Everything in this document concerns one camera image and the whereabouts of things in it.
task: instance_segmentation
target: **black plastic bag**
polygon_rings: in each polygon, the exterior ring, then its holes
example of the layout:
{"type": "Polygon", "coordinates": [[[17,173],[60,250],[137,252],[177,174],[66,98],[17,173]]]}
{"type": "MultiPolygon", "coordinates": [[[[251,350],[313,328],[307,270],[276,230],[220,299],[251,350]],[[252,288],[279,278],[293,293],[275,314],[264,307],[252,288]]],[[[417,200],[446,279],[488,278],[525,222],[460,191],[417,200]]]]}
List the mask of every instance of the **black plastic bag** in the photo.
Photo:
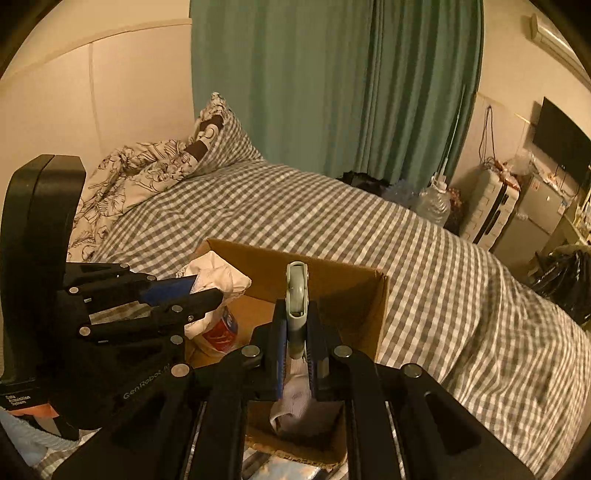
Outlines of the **black plastic bag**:
{"type": "Polygon", "coordinates": [[[581,250],[540,259],[542,275],[531,286],[579,325],[591,319],[591,255],[581,250]]]}

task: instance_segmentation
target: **white plastic bag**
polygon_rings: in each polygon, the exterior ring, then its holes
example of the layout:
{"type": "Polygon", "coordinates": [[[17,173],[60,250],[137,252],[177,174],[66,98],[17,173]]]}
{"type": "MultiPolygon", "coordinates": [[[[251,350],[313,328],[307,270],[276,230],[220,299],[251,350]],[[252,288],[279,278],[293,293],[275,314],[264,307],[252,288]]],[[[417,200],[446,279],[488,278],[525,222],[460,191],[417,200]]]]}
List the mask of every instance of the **white plastic bag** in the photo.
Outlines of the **white plastic bag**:
{"type": "Polygon", "coordinates": [[[185,325],[185,335],[189,339],[213,327],[221,318],[224,306],[241,296],[251,286],[250,278],[213,251],[196,258],[177,273],[177,277],[191,275],[197,275],[191,293],[218,288],[224,296],[222,304],[215,311],[208,312],[204,318],[185,325]]]}

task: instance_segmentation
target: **black tv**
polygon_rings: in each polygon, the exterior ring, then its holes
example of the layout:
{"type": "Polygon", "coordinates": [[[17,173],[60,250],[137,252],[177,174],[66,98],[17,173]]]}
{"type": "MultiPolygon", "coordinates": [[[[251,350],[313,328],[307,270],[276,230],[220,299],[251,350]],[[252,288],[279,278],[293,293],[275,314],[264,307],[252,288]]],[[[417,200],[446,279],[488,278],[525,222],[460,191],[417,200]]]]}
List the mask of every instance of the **black tv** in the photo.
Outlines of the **black tv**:
{"type": "Polygon", "coordinates": [[[589,182],[591,140],[560,108],[544,98],[535,127],[537,145],[582,188],[589,182]]]}

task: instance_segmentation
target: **white wall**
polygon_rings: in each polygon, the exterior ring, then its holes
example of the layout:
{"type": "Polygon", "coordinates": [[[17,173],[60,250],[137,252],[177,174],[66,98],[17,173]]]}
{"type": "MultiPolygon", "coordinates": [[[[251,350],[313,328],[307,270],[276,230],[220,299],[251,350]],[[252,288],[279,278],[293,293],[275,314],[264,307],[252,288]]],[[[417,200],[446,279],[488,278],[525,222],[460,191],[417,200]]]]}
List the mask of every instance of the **white wall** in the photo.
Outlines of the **white wall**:
{"type": "Polygon", "coordinates": [[[39,23],[0,80],[0,209],[40,154],[79,156],[90,175],[114,148],[189,136],[191,21],[173,18],[188,14],[189,0],[63,0],[39,23]]]}
{"type": "MultiPolygon", "coordinates": [[[[531,144],[544,97],[591,137],[591,92],[567,67],[530,40],[533,13],[545,18],[528,0],[484,0],[485,40],[479,91],[451,181],[466,199],[478,174],[478,148],[488,105],[493,108],[496,157],[502,163],[529,148],[542,167],[555,171],[552,159],[531,144]]],[[[570,194],[577,189],[568,176],[564,189],[570,194]]]]}
{"type": "Polygon", "coordinates": [[[37,24],[4,77],[108,34],[189,18],[189,0],[62,0],[37,24]]]}
{"type": "Polygon", "coordinates": [[[485,0],[485,43],[479,92],[537,122],[544,97],[591,137],[591,92],[567,67],[529,38],[530,16],[543,14],[528,0],[485,0]]]}

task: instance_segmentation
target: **metal screw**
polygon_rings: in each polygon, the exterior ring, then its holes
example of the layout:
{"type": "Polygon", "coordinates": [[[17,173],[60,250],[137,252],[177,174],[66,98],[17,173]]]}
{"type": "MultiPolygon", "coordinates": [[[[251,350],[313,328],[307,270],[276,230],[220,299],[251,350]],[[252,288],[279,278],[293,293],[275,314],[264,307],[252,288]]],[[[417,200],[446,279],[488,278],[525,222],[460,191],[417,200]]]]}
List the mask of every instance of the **metal screw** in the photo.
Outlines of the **metal screw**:
{"type": "Polygon", "coordinates": [[[347,345],[339,345],[334,349],[335,355],[341,358],[347,358],[353,355],[353,350],[350,346],[347,345]]]}
{"type": "Polygon", "coordinates": [[[176,364],[170,369],[170,373],[177,378],[185,377],[190,371],[191,368],[187,364],[176,364]]]}
{"type": "Polygon", "coordinates": [[[402,368],[402,373],[410,378],[419,378],[423,374],[423,369],[417,364],[406,364],[402,368]]]}
{"type": "Polygon", "coordinates": [[[248,358],[255,358],[259,353],[261,353],[261,349],[256,345],[246,345],[242,347],[240,352],[242,355],[248,358]]]}

